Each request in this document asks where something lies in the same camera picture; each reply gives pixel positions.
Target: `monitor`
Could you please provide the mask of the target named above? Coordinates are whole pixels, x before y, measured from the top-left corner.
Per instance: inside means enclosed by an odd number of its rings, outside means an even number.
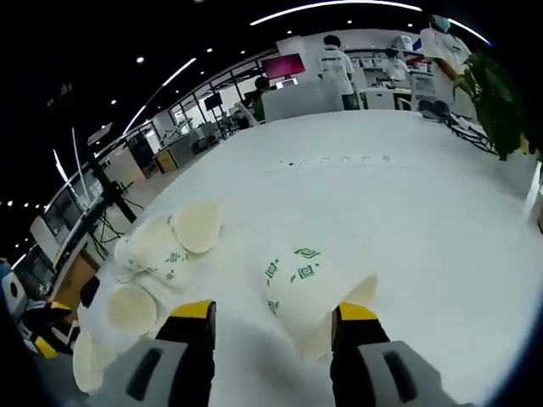
[[[213,108],[222,105],[222,98],[220,93],[214,93],[204,100],[205,108],[209,112]]]
[[[262,68],[264,68],[268,79],[295,75],[305,71],[305,67],[299,53],[264,59],[262,61]]]
[[[296,80],[296,78],[285,79],[284,81],[279,81],[278,83],[276,83],[277,89],[282,89],[286,86],[293,85],[298,85],[298,81]]]

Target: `green leaves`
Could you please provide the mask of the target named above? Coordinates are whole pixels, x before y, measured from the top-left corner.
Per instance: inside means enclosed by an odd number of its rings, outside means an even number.
[[[520,147],[520,135],[529,129],[519,97],[506,71],[491,57],[475,53],[466,65],[464,73],[456,78],[455,92],[459,87],[472,99],[490,143],[505,160]]]

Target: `white table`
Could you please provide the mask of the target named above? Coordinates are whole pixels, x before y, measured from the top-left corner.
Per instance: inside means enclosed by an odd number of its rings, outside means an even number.
[[[412,112],[315,114],[242,131],[137,221],[197,198],[221,202],[221,240],[200,260],[190,290],[175,294],[151,276],[141,283],[164,303],[163,314],[217,302],[211,406],[329,407],[327,363],[295,355],[256,277],[281,242],[344,253],[352,272],[378,274],[372,309],[389,337],[433,364],[458,402],[482,405],[523,349],[543,282],[543,239],[496,164]],[[80,321],[122,350],[136,339],[105,321],[114,273],[109,259]]]

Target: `white paper cup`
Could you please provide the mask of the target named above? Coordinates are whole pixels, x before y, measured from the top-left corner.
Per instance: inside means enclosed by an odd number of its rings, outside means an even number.
[[[74,344],[72,358],[77,387],[84,393],[96,393],[102,387],[104,370],[117,355],[81,331]]]
[[[177,241],[168,215],[154,216],[115,246],[115,260],[134,273],[148,272],[164,284],[184,288],[191,279],[187,251]]]
[[[332,311],[340,302],[366,306],[376,276],[348,273],[331,255],[300,248],[272,259],[263,272],[268,308],[276,315],[298,352],[316,360],[332,347]]]
[[[155,328],[157,307],[143,288],[125,284],[109,295],[107,316],[113,328],[142,336]]]
[[[171,226],[186,250],[196,254],[205,253],[219,239],[219,206],[215,202],[191,202],[172,216]]]

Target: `black hair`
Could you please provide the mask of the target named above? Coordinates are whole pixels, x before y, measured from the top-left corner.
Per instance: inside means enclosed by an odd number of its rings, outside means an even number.
[[[392,49],[392,48],[385,49],[384,53],[387,54],[387,58],[393,58],[398,54],[398,52],[395,49]]]
[[[325,36],[324,45],[335,45],[336,47],[341,47],[341,41],[336,36]]]
[[[257,89],[268,89],[270,87],[270,81],[264,76],[259,76],[256,78],[255,87]]]

